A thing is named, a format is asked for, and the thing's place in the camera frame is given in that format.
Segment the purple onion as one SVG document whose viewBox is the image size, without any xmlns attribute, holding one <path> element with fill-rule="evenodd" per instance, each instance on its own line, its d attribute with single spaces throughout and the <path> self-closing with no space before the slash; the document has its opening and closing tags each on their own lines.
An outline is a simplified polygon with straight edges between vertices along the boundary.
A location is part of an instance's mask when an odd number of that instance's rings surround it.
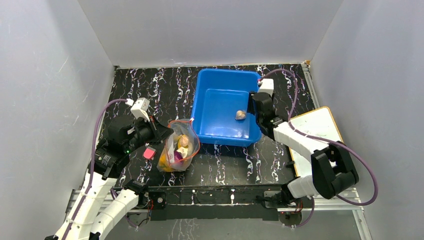
<svg viewBox="0 0 424 240">
<path fill-rule="evenodd" d="M 180 166 L 184 163 L 183 160 L 183 155 L 181 152 L 175 150 L 171 156 L 171 158 L 169 159 L 169 165 L 170 166 Z"/>
</svg>

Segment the blue plastic bin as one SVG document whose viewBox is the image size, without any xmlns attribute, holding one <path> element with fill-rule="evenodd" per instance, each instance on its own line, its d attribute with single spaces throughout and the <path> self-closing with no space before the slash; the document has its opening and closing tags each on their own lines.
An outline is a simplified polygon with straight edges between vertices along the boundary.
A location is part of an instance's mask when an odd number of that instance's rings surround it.
<svg viewBox="0 0 424 240">
<path fill-rule="evenodd" d="M 237 120 L 248 110 L 251 92 L 259 89 L 254 71 L 205 68 L 197 74 L 191 110 L 192 127 L 202 144 L 248 147 L 262 138 L 255 116 Z"/>
</svg>

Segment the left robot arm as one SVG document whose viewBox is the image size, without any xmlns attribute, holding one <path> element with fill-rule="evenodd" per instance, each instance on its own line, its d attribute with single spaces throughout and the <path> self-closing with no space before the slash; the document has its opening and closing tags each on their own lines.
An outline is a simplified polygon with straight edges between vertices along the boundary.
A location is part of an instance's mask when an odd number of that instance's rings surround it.
<svg viewBox="0 0 424 240">
<path fill-rule="evenodd" d="M 59 230 L 48 240 L 103 240 L 134 207 L 149 203 L 146 186 L 131 180 L 104 210 L 100 208 L 130 161 L 130 154 L 146 144 L 158 145 L 174 131 L 154 116 L 148 120 L 129 115 L 115 117 L 94 151 L 83 186 Z"/>
</svg>

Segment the orange bell pepper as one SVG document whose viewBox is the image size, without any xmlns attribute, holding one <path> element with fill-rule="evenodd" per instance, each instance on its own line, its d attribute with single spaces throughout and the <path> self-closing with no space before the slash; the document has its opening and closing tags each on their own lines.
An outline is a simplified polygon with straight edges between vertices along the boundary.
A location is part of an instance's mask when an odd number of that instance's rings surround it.
<svg viewBox="0 0 424 240">
<path fill-rule="evenodd" d="M 174 171 L 173 168 L 170 167 L 169 165 L 168 158 L 167 158 L 167 150 L 165 148 L 162 150 L 160 154 L 159 161 L 157 164 L 157 169 L 160 172 L 167 172 L 167 173 Z"/>
</svg>

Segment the clear zip top bag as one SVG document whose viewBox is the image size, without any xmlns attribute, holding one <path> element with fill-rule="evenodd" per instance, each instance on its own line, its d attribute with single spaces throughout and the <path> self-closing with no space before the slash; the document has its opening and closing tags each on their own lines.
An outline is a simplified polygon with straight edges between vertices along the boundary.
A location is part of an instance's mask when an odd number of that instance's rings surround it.
<svg viewBox="0 0 424 240">
<path fill-rule="evenodd" d="M 173 133 L 166 139 L 157 169 L 160 172 L 184 172 L 200 149 L 200 139 L 194 131 L 194 119 L 177 119 L 168 124 Z"/>
</svg>

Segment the white mushroom piece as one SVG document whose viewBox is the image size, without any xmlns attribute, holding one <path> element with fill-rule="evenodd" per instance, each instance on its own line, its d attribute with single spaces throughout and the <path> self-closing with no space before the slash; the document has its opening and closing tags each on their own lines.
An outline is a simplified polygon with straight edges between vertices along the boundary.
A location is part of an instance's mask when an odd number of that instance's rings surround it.
<svg viewBox="0 0 424 240">
<path fill-rule="evenodd" d="M 188 147 L 181 146 L 180 148 L 174 151 L 174 156 L 179 160 L 187 158 L 188 155 L 189 155 Z"/>
</svg>

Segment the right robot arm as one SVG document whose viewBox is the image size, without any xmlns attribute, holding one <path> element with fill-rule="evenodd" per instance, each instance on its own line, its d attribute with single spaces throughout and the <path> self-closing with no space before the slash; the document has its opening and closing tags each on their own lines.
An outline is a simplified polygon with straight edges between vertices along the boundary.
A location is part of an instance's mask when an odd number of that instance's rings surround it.
<svg viewBox="0 0 424 240">
<path fill-rule="evenodd" d="M 291 122 L 276 114 L 273 100 L 269 93 L 251 92 L 247 111 L 254 115 L 265 136 L 288 146 L 311 164 L 310 175 L 297 177 L 282 186 L 281 200 L 286 206 L 295 207 L 307 196 L 331 199 L 359 182 L 344 143 L 299 133 Z"/>
</svg>

